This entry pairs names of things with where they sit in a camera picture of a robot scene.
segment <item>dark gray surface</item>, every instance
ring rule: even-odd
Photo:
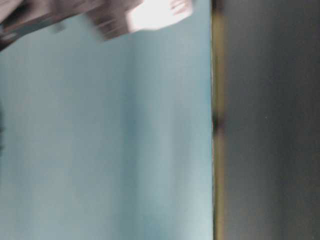
[[[228,0],[227,240],[320,239],[320,3]]]

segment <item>light blue wall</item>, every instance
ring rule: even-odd
[[[66,26],[0,53],[1,239],[210,240],[209,1],[108,42]]]

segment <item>wall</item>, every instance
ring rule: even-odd
[[[83,17],[0,53],[8,240],[212,238],[210,7],[100,42]]]
[[[227,0],[227,240],[320,239],[320,3]]]

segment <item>blurred object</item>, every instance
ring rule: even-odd
[[[214,237],[225,239],[225,18],[222,1],[212,3],[212,122]]]
[[[0,0],[0,23],[3,22],[23,0]]]
[[[8,0],[6,3],[0,11],[3,40],[20,38],[83,13],[109,40],[139,30],[167,27],[193,11],[192,0]]]

